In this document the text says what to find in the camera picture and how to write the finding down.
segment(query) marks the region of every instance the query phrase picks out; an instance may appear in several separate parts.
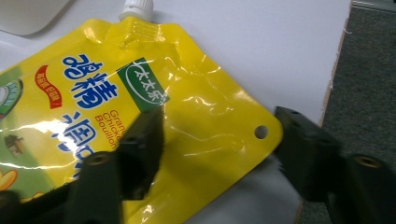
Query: red label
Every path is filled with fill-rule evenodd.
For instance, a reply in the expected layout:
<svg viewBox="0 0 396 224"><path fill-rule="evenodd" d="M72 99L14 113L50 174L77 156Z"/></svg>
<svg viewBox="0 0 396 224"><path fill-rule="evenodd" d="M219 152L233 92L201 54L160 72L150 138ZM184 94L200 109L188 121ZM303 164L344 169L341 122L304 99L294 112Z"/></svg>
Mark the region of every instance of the red label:
<svg viewBox="0 0 396 224"><path fill-rule="evenodd" d="M58 89L47 80L47 65L41 66L35 73L35 84L49 97L49 107L51 109L62 106L62 95Z"/></svg>

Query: white spout cap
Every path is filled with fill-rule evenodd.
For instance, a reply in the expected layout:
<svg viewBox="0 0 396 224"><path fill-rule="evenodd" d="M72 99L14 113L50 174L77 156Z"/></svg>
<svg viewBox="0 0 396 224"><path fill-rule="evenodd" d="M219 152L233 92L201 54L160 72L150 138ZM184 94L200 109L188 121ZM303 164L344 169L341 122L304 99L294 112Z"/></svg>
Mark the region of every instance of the white spout cap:
<svg viewBox="0 0 396 224"><path fill-rule="evenodd" d="M151 21L154 10L153 0L126 0L120 21L129 16L138 17L144 21Z"/></svg>

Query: screw hole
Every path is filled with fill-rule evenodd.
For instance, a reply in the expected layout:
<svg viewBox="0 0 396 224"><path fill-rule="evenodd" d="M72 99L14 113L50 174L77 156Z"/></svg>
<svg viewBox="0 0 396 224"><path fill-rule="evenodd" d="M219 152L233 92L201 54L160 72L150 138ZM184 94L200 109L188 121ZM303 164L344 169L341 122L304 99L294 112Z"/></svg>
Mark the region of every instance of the screw hole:
<svg viewBox="0 0 396 224"><path fill-rule="evenodd" d="M102 222L97 219L90 219L84 222L84 224L101 224Z"/></svg>
<svg viewBox="0 0 396 224"><path fill-rule="evenodd" d="M107 161L108 161L107 154L99 154L99 155L94 155L94 156L90 157L89 160L87 161L87 163L89 165L98 165L98 164L102 164Z"/></svg>
<svg viewBox="0 0 396 224"><path fill-rule="evenodd" d="M4 208L9 204L9 198L7 196L0 196L0 208Z"/></svg>
<svg viewBox="0 0 396 224"><path fill-rule="evenodd" d="M254 130L254 135L256 135L258 139L264 139L268 135L267 127L263 125L258 126L256 130Z"/></svg>
<svg viewBox="0 0 396 224"><path fill-rule="evenodd" d="M371 168L379 168L381 166L381 164L378 161L368 157L357 157L355 158L355 161L357 161L359 164L363 166L367 166Z"/></svg>
<svg viewBox="0 0 396 224"><path fill-rule="evenodd" d="M320 139L319 141L320 141L320 143L322 143L322 144L330 144L330 143L331 143L330 140L325 139L325 138L322 138L322 139Z"/></svg>

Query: yellow pouch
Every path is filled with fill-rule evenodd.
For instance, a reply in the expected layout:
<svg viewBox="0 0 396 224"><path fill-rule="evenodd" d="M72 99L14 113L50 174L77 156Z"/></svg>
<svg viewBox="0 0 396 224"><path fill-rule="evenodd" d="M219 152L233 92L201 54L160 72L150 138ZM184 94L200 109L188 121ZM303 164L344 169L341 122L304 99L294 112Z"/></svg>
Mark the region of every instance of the yellow pouch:
<svg viewBox="0 0 396 224"><path fill-rule="evenodd" d="M282 136L178 25L89 20L0 75L0 188L32 198L73 181L87 156L114 150L139 112L158 105L161 168L144 201L123 204L127 222L185 221Z"/></svg>

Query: black mechanical part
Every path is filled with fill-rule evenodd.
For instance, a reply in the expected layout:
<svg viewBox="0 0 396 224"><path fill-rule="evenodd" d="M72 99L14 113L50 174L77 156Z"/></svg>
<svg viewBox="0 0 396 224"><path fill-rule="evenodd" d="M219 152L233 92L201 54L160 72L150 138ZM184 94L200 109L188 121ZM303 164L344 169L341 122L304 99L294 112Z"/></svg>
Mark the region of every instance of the black mechanical part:
<svg viewBox="0 0 396 224"><path fill-rule="evenodd" d="M278 107L281 170L301 197L326 203L333 223L396 223L396 175L370 156L340 155L341 144L300 113Z"/></svg>
<svg viewBox="0 0 396 224"><path fill-rule="evenodd" d="M142 200L160 167L163 111L142 112L113 152L87 157L78 180L28 203L17 193L0 191L0 223L122 223L121 202Z"/></svg>
<svg viewBox="0 0 396 224"><path fill-rule="evenodd" d="M337 178L341 144L302 114L284 107L276 109L283 139L276 149L282 172L309 202L323 202Z"/></svg>

